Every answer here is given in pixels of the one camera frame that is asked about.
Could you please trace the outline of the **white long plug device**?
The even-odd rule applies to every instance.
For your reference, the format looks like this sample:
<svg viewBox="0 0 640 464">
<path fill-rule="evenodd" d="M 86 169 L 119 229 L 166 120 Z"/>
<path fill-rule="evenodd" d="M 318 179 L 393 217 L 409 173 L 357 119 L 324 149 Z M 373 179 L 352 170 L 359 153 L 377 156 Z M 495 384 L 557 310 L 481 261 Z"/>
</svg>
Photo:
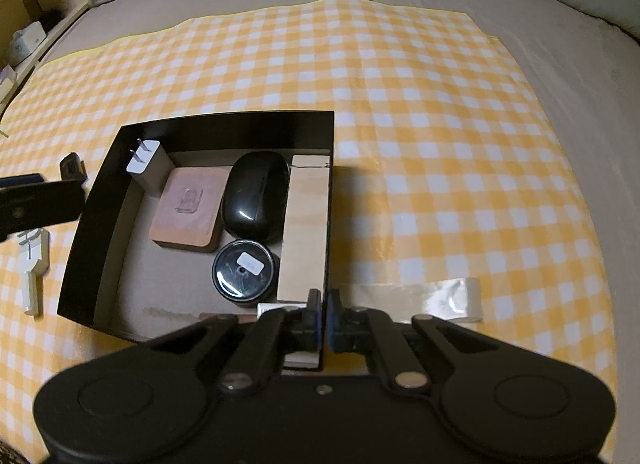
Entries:
<svg viewBox="0 0 640 464">
<path fill-rule="evenodd" d="M 33 229 L 17 234 L 23 308 L 25 314 L 31 317 L 40 314 L 38 282 L 49 269 L 49 239 L 46 229 Z"/>
</svg>

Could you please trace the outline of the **black plug adapter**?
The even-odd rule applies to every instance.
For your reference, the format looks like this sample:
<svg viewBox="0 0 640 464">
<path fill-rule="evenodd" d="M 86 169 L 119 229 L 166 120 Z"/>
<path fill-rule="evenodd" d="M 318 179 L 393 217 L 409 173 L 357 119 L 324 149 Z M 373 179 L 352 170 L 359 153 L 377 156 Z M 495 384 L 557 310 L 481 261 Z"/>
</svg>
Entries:
<svg viewBox="0 0 640 464">
<path fill-rule="evenodd" d="M 84 184 L 87 179 L 87 170 L 84 162 L 76 152 L 70 152 L 58 164 L 63 181 L 76 181 Z"/>
</svg>

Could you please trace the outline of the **round black jar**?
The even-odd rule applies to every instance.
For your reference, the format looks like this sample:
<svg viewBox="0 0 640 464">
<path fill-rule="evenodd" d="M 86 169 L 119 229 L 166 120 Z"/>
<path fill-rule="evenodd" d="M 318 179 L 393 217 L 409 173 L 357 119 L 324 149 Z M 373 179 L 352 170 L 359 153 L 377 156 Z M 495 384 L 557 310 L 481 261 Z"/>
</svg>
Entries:
<svg viewBox="0 0 640 464">
<path fill-rule="evenodd" d="M 212 281 L 217 293 L 240 307 L 257 305 L 277 289 L 280 258 L 267 246 L 237 239 L 216 254 Z"/>
</svg>

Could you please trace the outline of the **black box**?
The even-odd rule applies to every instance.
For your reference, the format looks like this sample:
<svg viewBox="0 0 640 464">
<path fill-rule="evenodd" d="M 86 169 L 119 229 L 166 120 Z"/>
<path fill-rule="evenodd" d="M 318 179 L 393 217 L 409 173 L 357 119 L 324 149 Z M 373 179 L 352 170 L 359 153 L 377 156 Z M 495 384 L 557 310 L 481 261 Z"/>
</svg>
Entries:
<svg viewBox="0 0 640 464">
<path fill-rule="evenodd" d="M 281 154 L 291 173 L 295 155 L 330 158 L 330 235 L 334 115 L 325 110 L 276 110 L 196 115 L 128 125 L 119 129 L 102 163 L 79 220 L 66 265 L 58 314 L 117 338 L 142 343 L 215 315 L 253 322 L 282 308 L 277 290 L 257 305 L 240 307 L 222 298 L 212 281 L 214 258 L 236 241 L 224 228 L 211 253 L 163 247 L 149 238 L 160 197 L 153 197 L 127 172 L 139 140 L 157 140 L 179 167 L 228 167 L 256 151 Z M 285 361 L 293 370 L 318 370 L 320 349 L 297 351 Z"/>
</svg>

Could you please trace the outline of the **white charger plug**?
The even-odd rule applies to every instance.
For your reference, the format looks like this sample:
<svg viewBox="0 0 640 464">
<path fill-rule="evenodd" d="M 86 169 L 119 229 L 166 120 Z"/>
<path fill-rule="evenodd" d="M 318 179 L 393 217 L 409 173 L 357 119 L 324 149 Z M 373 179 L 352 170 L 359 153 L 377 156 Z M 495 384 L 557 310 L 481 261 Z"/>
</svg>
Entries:
<svg viewBox="0 0 640 464">
<path fill-rule="evenodd" d="M 162 195 L 170 172 L 175 165 L 165 152 L 160 141 L 139 140 L 138 147 L 131 151 L 127 172 L 132 179 L 153 197 Z"/>
</svg>

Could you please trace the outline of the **black computer mouse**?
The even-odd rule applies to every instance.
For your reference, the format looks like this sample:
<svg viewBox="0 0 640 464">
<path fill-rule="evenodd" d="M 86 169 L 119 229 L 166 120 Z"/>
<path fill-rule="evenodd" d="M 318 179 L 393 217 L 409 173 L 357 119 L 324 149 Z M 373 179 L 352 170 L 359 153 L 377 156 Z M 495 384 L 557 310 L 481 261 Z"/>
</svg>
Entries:
<svg viewBox="0 0 640 464">
<path fill-rule="evenodd" d="M 256 151 L 242 155 L 232 166 L 224 195 L 221 219 L 237 239 L 271 243 L 284 227 L 290 170 L 277 152 Z"/>
</svg>

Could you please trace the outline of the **pink leather card case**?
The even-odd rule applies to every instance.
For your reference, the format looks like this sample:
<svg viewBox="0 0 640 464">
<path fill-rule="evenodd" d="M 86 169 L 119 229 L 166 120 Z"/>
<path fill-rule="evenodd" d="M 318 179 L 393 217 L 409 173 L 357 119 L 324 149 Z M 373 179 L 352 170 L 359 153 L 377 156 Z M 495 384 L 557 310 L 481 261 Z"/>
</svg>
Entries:
<svg viewBox="0 0 640 464">
<path fill-rule="evenodd" d="M 149 229 L 163 247 L 211 253 L 219 243 L 219 210 L 228 167 L 179 167 L 169 173 Z"/>
</svg>

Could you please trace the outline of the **cardboard strip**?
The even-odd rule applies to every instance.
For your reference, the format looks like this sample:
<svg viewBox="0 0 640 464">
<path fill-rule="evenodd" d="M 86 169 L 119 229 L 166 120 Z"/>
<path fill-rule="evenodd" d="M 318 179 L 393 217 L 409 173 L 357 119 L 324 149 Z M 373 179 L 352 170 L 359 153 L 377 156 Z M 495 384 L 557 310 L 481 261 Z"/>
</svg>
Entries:
<svg viewBox="0 0 640 464">
<path fill-rule="evenodd" d="M 330 158 L 292 158 L 281 243 L 277 304 L 302 308 L 312 289 L 326 289 Z"/>
</svg>

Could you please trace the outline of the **clear tape strip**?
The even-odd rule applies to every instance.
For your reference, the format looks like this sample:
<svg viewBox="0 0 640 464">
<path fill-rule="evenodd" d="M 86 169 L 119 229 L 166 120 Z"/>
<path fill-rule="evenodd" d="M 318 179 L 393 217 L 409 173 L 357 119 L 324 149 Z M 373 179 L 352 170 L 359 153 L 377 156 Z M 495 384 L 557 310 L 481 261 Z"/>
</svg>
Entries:
<svg viewBox="0 0 640 464">
<path fill-rule="evenodd" d="M 442 280 L 419 284 L 344 284 L 340 296 L 345 307 L 386 312 L 395 322 L 410 323 L 415 315 L 474 323 L 483 321 L 480 281 Z"/>
</svg>

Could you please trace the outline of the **tissue box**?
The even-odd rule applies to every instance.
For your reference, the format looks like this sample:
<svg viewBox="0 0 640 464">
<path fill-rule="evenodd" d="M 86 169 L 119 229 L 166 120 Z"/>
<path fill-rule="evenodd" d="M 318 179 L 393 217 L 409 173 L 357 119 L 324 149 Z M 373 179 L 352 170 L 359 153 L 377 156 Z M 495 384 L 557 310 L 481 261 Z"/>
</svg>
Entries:
<svg viewBox="0 0 640 464">
<path fill-rule="evenodd" d="M 31 23 L 27 27 L 14 32 L 9 44 L 6 59 L 11 66 L 17 66 L 25 58 L 31 56 L 40 46 L 47 33 L 44 31 L 39 20 Z"/>
</svg>

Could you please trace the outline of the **yellow checkered cloth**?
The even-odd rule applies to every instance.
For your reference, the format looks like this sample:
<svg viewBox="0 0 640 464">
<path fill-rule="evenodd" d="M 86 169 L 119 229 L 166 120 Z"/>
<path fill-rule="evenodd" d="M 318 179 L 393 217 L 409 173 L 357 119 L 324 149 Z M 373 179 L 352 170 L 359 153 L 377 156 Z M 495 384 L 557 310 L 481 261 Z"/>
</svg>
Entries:
<svg viewBox="0 0 640 464">
<path fill-rule="evenodd" d="M 405 301 L 480 283 L 480 330 L 617 383 L 597 234 L 518 63 L 474 17 L 321 0 L 205 16 L 49 60 L 1 123 L 1 171 L 95 177 L 122 126 L 333 112 L 330 278 Z"/>
</svg>

